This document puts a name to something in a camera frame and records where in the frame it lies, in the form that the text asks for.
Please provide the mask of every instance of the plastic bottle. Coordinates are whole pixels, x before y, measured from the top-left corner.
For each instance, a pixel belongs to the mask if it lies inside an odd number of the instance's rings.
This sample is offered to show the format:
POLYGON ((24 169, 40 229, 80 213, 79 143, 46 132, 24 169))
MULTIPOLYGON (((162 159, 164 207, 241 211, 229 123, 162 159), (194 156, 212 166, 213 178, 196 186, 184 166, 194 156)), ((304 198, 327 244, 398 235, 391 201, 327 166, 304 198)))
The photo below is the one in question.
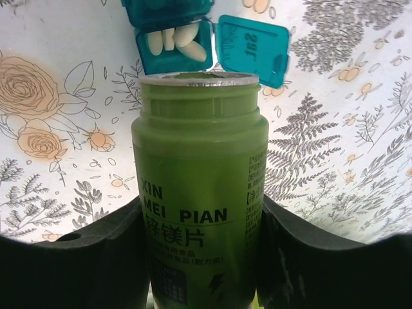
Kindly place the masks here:
POLYGON ((268 121, 259 78, 140 79, 132 135, 153 296, 160 309, 246 309, 263 203, 268 121))

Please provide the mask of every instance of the bottle mouth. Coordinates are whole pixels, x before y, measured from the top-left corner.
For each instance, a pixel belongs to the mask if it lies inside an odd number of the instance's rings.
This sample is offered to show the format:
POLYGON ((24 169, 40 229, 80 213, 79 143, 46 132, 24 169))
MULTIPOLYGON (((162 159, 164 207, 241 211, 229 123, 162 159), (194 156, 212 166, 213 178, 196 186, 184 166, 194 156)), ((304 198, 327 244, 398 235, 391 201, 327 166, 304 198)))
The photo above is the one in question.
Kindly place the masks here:
POLYGON ((176 87, 231 87, 259 84, 255 74, 237 72, 181 72, 146 75, 140 84, 176 87))

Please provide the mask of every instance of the teal pill box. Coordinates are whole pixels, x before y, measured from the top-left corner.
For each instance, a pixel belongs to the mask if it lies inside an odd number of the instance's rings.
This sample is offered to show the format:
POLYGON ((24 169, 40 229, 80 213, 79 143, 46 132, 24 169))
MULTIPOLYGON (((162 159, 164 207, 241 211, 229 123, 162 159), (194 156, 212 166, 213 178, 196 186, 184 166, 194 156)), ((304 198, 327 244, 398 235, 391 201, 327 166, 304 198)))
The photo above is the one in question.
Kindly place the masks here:
POLYGON ((282 26, 223 15, 213 24, 207 14, 213 0, 122 0, 130 23, 136 28, 136 43, 145 74, 205 71, 213 67, 212 40, 225 71, 259 75, 260 83, 280 88, 288 67, 290 34, 282 26), (153 55, 147 34, 199 23, 195 41, 206 51, 204 62, 187 58, 177 49, 153 55))

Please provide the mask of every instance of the table surface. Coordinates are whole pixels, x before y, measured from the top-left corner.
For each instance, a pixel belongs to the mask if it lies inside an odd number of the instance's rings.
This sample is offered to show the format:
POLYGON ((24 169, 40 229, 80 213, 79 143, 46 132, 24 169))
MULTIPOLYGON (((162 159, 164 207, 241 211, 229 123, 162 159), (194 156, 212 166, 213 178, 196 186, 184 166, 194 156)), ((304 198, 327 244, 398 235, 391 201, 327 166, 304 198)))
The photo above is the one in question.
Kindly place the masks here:
MULTIPOLYGON (((259 92, 265 192, 363 242, 412 224, 412 4, 384 2, 225 0, 211 12, 290 30, 285 83, 259 92)), ((133 29, 120 0, 16 0, 0 29, 0 233, 53 241, 138 194, 133 29)))

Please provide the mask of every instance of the black object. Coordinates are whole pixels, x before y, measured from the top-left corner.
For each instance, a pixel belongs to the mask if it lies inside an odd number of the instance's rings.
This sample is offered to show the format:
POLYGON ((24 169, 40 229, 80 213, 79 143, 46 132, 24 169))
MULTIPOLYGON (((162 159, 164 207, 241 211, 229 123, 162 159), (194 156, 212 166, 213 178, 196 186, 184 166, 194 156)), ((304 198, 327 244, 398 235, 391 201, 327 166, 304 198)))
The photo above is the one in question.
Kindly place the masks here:
MULTIPOLYGON (((262 218, 257 291, 266 309, 410 307, 411 236, 363 245, 313 226, 267 196, 262 218)), ((145 308, 140 200, 54 243, 0 238, 0 280, 2 309, 145 308)))
POLYGON ((1 309, 144 309, 140 200, 53 243, 0 238, 0 282, 1 309))

